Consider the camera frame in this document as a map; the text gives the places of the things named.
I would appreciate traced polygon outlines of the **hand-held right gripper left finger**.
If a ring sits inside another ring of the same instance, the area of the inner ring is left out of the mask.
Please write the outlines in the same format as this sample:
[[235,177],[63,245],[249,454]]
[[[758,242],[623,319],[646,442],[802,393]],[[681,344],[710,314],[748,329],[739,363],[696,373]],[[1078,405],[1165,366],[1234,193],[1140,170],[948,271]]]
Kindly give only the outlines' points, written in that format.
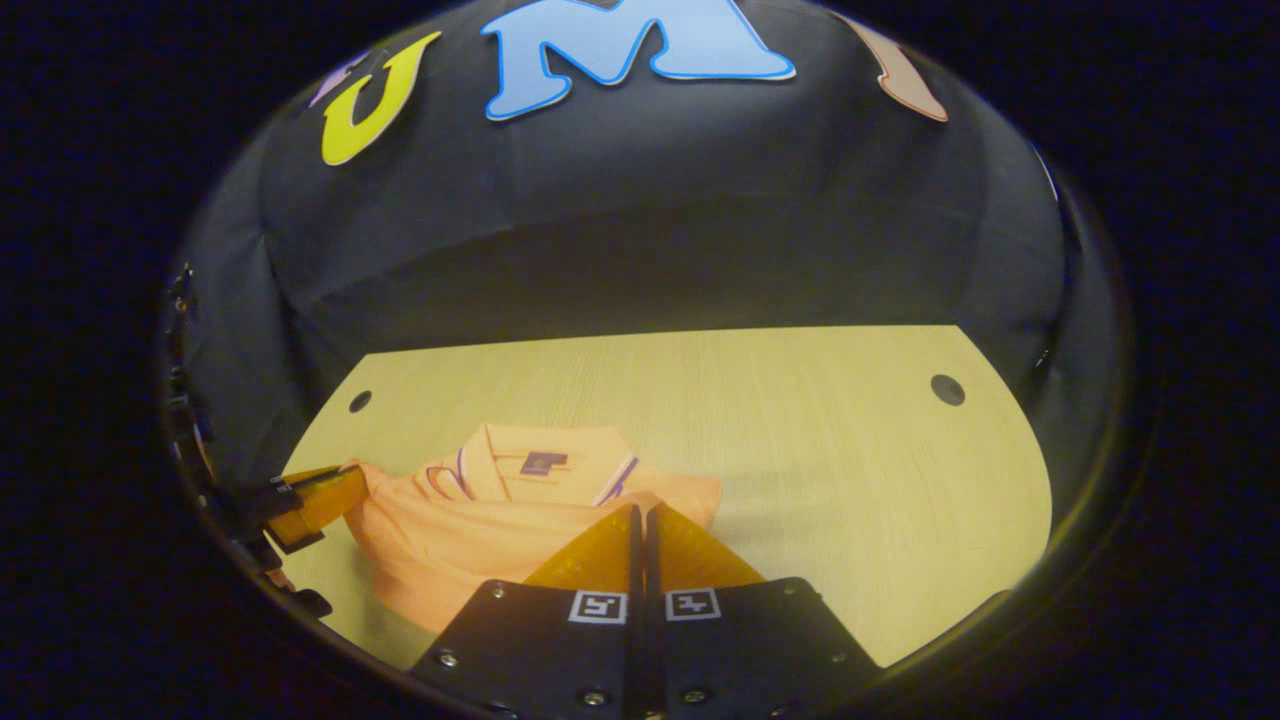
[[411,676],[480,719],[622,719],[641,514],[607,514],[524,582],[479,585]]

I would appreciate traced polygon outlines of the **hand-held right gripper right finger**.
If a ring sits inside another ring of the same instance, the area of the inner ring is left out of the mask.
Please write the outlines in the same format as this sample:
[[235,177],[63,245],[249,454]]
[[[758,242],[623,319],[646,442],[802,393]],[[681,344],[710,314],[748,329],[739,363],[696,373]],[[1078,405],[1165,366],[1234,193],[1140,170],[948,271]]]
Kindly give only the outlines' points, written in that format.
[[881,666],[806,579],[768,579],[704,527],[646,515],[652,660],[671,719],[832,719]]

